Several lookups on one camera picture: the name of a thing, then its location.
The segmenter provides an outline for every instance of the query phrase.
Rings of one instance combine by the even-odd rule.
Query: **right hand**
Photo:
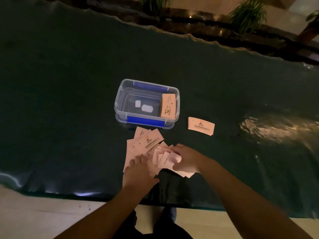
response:
[[[201,166],[209,160],[208,157],[182,144],[177,144],[172,150],[181,156],[181,161],[173,166],[175,171],[200,173]]]

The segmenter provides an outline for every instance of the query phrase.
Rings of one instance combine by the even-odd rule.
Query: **pile of paper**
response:
[[[163,140],[158,129],[151,131],[137,127],[134,138],[127,140],[124,170],[136,156],[145,156],[152,177],[158,175],[161,169],[169,169],[190,178],[194,173],[173,170],[173,165],[181,161],[181,156],[171,150],[173,145],[168,146]]]
[[[188,117],[188,129],[212,136],[215,124],[195,117]]]

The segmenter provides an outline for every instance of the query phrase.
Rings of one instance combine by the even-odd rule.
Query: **table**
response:
[[[216,159],[289,216],[319,213],[319,72],[44,0],[0,0],[0,183],[31,196],[110,200],[133,125],[115,119],[121,80],[177,87],[161,129]],[[213,136],[187,117],[215,123]],[[222,210],[199,175],[162,171],[142,203]]]

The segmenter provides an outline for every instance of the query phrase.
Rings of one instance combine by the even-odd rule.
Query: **clear plastic container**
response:
[[[175,119],[159,117],[162,94],[175,94]],[[180,114],[179,90],[166,85],[125,79],[117,91],[114,110],[119,122],[171,129]]]

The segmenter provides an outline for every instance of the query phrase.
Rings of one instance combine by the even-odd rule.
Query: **black pants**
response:
[[[137,217],[136,212],[133,211],[128,218],[123,222],[121,227],[115,233],[113,239],[123,239],[125,237],[130,238],[183,238],[192,239],[192,237],[180,226],[176,225],[169,218],[160,218],[154,225],[152,234],[142,234],[135,229],[134,224],[136,223]]]

